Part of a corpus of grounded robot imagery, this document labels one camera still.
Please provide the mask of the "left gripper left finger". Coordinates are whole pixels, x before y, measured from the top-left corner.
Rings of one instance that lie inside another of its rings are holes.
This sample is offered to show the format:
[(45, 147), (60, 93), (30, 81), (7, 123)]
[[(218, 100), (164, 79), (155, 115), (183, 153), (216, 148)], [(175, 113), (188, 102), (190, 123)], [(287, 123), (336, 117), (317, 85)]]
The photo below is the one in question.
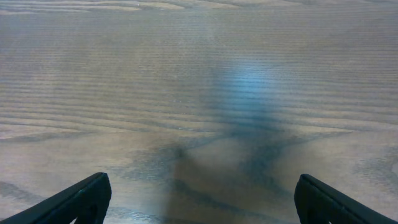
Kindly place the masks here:
[(111, 194), (108, 175), (98, 172), (1, 224), (102, 224)]

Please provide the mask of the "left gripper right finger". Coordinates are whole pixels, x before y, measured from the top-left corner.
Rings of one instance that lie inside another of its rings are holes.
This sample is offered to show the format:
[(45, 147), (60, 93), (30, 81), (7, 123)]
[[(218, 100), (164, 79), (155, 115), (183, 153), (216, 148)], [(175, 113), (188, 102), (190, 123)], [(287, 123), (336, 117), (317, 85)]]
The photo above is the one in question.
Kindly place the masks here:
[(309, 174), (302, 174), (294, 192), (301, 224), (397, 224)]

